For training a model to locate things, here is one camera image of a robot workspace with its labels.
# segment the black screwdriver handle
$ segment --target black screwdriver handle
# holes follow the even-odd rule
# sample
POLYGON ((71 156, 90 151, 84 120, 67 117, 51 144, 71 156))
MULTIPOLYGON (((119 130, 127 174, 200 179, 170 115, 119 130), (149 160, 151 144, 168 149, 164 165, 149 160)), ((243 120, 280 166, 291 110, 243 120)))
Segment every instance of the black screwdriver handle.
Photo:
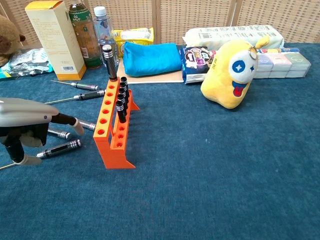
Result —
POLYGON ((96 99, 103 97, 106 93, 106 90, 98 90, 98 91, 93 91, 93 92, 88 92, 88 93, 80 93, 79 95, 75 95, 73 98, 75 100, 88 100, 88 99, 96 99))
POLYGON ((83 83, 78 83, 78 82, 75 83, 74 87, 77 89, 83 89, 83 90, 89 90, 89 91, 99 90, 98 85, 89 85, 89 84, 83 84, 83 83))

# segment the orange stand base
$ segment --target orange stand base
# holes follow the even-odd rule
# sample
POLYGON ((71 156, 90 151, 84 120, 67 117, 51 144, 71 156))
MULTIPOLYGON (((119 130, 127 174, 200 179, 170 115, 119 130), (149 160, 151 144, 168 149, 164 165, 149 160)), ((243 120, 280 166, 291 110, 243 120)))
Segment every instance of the orange stand base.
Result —
POLYGON ((106 169, 133 169, 135 166, 127 161, 126 157, 129 121, 131 111, 140 109, 134 103, 133 92, 129 89, 126 121, 125 123, 121 123, 118 114, 115 114, 114 126, 112 128, 119 85, 119 77, 117 81, 108 82, 93 133, 93 139, 106 169))

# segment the holder hole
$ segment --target holder hole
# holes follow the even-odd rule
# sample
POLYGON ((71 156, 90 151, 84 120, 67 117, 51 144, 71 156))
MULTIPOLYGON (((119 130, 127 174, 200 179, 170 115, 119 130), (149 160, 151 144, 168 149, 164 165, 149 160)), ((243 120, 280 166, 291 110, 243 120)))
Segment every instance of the holder hole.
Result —
POLYGON ((102 135, 102 134, 104 134, 105 133, 105 130, 103 130, 103 129, 100 129, 99 131, 98 131, 98 134, 99 135, 102 135))

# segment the green glass bottle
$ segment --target green glass bottle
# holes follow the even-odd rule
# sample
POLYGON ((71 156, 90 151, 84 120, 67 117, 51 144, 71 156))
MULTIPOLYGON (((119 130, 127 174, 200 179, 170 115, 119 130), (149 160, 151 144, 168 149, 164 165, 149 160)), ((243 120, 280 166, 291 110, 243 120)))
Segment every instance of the green glass bottle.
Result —
POLYGON ((73 0, 69 6, 69 16, 86 67, 101 66, 103 62, 90 11, 81 0, 73 0))

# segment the wicker wall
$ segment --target wicker wall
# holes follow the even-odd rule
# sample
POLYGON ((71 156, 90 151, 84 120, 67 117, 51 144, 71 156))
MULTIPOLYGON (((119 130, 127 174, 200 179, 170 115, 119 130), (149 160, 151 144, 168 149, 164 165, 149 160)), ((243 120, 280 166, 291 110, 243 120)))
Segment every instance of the wicker wall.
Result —
MULTIPOLYGON (((0 14, 26 36, 39 41, 25 13, 32 0, 1 0, 0 14)), ((183 44, 190 28, 273 25, 286 42, 320 42, 320 0, 83 0, 91 13, 105 6, 115 29, 153 26, 155 43, 183 44)), ((65 0, 68 6, 71 0, 65 0)))

